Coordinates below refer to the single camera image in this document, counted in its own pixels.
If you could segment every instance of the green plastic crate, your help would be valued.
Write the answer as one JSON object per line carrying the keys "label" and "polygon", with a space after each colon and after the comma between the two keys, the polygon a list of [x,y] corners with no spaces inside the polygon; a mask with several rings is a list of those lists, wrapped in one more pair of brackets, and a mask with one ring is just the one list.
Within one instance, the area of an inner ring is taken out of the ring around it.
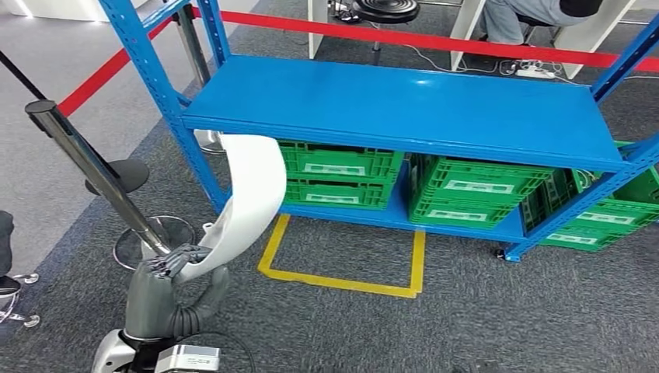
{"label": "green plastic crate", "polygon": [[467,200],[429,199],[417,195],[409,209],[409,220],[432,225],[494,228],[515,206],[470,203]]}
{"label": "green plastic crate", "polygon": [[592,228],[563,227],[549,235],[540,245],[568,247],[583,251],[600,251],[624,237],[624,233],[604,232]]}
{"label": "green plastic crate", "polygon": [[413,155],[417,189],[430,199],[458,199],[517,206],[553,169],[436,155]]}
{"label": "green plastic crate", "polygon": [[[576,193],[587,189],[599,176],[573,170]],[[599,229],[634,232],[659,219],[659,174],[653,167],[637,176],[612,196],[600,200],[571,224]]]}
{"label": "green plastic crate", "polygon": [[541,185],[533,193],[529,194],[520,204],[521,216],[524,219],[526,232],[542,223],[547,217],[546,199],[541,191]]}
{"label": "green plastic crate", "polygon": [[383,210],[393,184],[288,179],[284,202],[324,207],[354,207]]}
{"label": "green plastic crate", "polygon": [[289,179],[394,183],[404,152],[278,140]]}

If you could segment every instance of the power strip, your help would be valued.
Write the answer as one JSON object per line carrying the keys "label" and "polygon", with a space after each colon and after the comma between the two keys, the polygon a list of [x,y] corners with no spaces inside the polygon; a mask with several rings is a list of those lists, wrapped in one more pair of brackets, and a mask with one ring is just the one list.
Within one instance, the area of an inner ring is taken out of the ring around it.
{"label": "power strip", "polygon": [[520,68],[515,72],[516,76],[525,78],[538,78],[538,79],[555,79],[556,74],[547,70],[536,70],[535,67]]}

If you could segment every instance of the yellow floor tape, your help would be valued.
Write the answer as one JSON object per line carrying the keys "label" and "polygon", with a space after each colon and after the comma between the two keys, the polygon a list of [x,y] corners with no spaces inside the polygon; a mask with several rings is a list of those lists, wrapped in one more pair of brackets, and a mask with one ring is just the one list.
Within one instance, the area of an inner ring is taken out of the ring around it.
{"label": "yellow floor tape", "polygon": [[274,226],[272,236],[267,243],[263,257],[259,262],[259,271],[264,275],[283,281],[297,281],[304,284],[323,286],[326,288],[336,288],[344,290],[363,291],[382,295],[391,295],[394,297],[416,298],[424,287],[424,250],[426,246],[426,233],[423,231],[414,232],[414,244],[412,249],[412,270],[410,275],[410,287],[401,288],[399,286],[372,284],[368,282],[344,280],[334,277],[322,277],[314,274],[300,274],[298,272],[289,272],[286,270],[274,270],[270,268],[274,256],[277,254],[281,239],[284,237],[288,222],[291,216],[282,214]]}

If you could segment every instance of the black cable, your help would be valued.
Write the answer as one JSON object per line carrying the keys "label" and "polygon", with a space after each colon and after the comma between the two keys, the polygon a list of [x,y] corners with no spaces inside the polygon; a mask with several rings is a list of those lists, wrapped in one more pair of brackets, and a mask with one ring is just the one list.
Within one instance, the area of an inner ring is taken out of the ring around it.
{"label": "black cable", "polygon": [[14,76],[20,80],[20,82],[27,88],[36,98],[38,99],[47,99],[43,93],[34,85],[32,82],[23,74],[22,71],[11,61],[9,57],[5,56],[2,51],[0,51],[0,61],[2,64],[7,67],[7,69],[14,74]]}
{"label": "black cable", "polygon": [[[2,51],[0,51],[0,61],[2,64],[11,72],[24,86],[27,88],[28,91],[30,91],[37,99],[47,99],[46,96],[37,88],[36,85],[34,85],[28,78],[23,74],[22,71],[16,66],[12,60],[9,59]],[[100,159],[101,163],[105,166],[105,168],[110,171],[112,176],[115,179],[120,179],[120,175],[115,171],[108,162],[106,162],[105,158],[99,154],[96,149],[94,149],[93,146],[91,146],[90,143],[87,142],[86,139],[82,139],[84,142],[87,143],[90,149],[92,149],[92,152]]]}
{"label": "black cable", "polygon": [[234,336],[233,334],[229,332],[218,332],[218,331],[208,331],[208,332],[201,332],[197,333],[193,336],[187,336],[185,338],[182,338],[179,340],[179,342],[183,342],[184,340],[188,340],[194,336],[199,336],[201,334],[214,334],[216,336],[225,336],[229,338],[230,340],[236,342],[240,347],[245,351],[245,354],[247,354],[247,358],[249,359],[249,369],[252,373],[256,373],[256,362],[254,361],[254,356],[252,355],[252,351],[247,347],[247,344],[243,342],[240,338],[237,336]]}

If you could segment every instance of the blue shelf board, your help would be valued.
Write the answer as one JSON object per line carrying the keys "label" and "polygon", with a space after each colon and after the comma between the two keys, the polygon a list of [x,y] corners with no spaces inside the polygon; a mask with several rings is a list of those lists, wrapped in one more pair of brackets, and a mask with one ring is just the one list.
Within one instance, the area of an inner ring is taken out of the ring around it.
{"label": "blue shelf board", "polygon": [[587,86],[514,78],[232,56],[183,122],[541,166],[626,165]]}
{"label": "blue shelf board", "polygon": [[492,229],[465,228],[450,225],[419,225],[407,220],[406,171],[404,165],[393,188],[389,205],[385,210],[364,210],[359,208],[316,207],[285,204],[281,212],[307,218],[343,221],[346,223],[375,225],[385,228],[424,230],[441,235],[458,235],[474,239],[491,239],[503,242],[526,240],[519,207],[513,210],[499,225]]}

